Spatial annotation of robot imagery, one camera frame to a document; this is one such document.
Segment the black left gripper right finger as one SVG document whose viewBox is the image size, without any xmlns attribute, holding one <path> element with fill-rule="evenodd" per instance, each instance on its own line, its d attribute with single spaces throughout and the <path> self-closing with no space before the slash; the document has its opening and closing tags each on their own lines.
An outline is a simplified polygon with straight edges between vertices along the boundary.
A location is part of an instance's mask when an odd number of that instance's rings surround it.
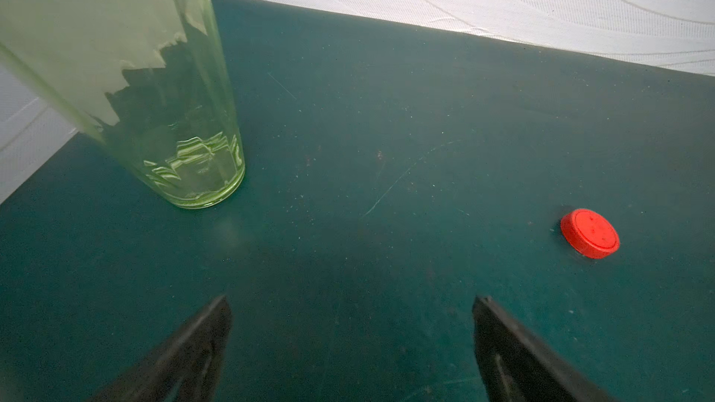
<svg viewBox="0 0 715 402">
<path fill-rule="evenodd" d="M 613 401 L 490 297 L 472 306 L 474 352 L 491 401 Z"/>
</svg>

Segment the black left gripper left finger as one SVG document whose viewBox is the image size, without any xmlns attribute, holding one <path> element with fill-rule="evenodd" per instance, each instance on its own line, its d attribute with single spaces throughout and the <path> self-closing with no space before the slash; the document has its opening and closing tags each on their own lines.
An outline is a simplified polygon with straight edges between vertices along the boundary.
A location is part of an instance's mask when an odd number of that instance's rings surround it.
<svg viewBox="0 0 715 402">
<path fill-rule="evenodd" d="M 91 401 L 210 401 L 221 377 L 232 312 L 218 296 Z"/>
</svg>

